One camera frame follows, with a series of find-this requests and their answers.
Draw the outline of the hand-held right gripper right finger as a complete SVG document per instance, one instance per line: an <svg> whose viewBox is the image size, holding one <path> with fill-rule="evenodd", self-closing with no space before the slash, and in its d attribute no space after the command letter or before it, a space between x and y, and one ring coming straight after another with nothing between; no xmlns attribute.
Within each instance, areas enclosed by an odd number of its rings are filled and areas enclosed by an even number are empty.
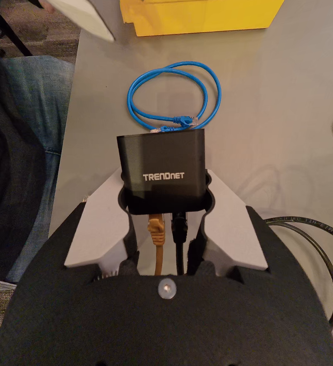
<svg viewBox="0 0 333 366"><path fill-rule="evenodd" d="M187 274L194 275L203 261L213 263L217 276L237 266L267 270L246 204L210 169L203 203L205 213L188 248Z"/></svg>

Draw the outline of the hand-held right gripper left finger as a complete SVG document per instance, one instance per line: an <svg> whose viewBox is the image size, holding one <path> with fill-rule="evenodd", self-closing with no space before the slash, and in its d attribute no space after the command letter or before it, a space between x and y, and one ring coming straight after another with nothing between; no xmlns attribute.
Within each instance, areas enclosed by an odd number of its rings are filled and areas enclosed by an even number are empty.
<svg viewBox="0 0 333 366"><path fill-rule="evenodd" d="M118 274L120 263L127 259L137 266L139 251L118 168L87 198L64 265L97 264L109 277Z"/></svg>

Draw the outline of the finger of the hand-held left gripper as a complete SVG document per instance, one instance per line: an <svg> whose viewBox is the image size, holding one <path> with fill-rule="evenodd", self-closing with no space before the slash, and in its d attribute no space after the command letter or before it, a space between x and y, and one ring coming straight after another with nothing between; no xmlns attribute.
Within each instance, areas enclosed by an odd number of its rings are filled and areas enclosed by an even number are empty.
<svg viewBox="0 0 333 366"><path fill-rule="evenodd" d="M114 35L100 16L95 6L88 0L47 0L56 11L61 12L88 33L114 42Z"/></svg>

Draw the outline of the black network switch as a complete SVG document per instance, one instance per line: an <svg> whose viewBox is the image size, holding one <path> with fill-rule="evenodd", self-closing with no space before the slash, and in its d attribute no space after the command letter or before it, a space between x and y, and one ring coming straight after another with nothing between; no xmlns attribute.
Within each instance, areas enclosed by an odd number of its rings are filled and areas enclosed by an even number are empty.
<svg viewBox="0 0 333 366"><path fill-rule="evenodd" d="M132 215L196 212L206 191L204 129L117 137Z"/></svg>

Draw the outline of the yellow plastic bin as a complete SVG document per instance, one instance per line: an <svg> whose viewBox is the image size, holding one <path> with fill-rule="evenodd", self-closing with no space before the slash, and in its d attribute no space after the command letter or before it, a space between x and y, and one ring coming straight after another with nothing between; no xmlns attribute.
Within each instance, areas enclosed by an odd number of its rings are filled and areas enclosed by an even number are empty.
<svg viewBox="0 0 333 366"><path fill-rule="evenodd" d="M138 37L268 28L283 0L121 0Z"/></svg>

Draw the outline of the black office chair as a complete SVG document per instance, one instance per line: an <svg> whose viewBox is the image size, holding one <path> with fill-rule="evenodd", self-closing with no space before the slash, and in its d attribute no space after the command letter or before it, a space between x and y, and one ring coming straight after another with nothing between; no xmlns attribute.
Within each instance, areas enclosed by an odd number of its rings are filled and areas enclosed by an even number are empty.
<svg viewBox="0 0 333 366"><path fill-rule="evenodd" d="M0 14L0 31L16 46L23 56L30 57L32 53L27 49L25 44L18 38L13 29Z"/></svg>

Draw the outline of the person's blue jeans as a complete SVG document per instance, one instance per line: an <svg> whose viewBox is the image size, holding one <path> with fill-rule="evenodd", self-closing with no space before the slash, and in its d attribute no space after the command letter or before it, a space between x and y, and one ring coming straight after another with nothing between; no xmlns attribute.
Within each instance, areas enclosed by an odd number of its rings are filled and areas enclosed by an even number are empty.
<svg viewBox="0 0 333 366"><path fill-rule="evenodd" d="M74 71L0 57L0 281L18 283L48 238Z"/></svg>

